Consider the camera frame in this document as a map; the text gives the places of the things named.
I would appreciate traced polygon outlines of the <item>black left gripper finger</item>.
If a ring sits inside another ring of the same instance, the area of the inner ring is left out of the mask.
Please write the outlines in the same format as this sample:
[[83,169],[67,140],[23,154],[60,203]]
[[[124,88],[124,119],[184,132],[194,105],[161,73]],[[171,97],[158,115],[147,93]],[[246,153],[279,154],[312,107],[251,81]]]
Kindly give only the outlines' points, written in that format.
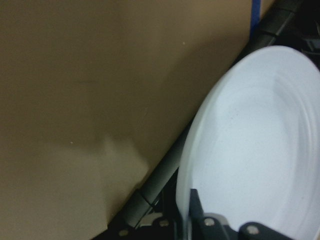
[[204,213],[198,191],[190,189],[189,219],[193,240],[230,240],[226,228],[213,215]]

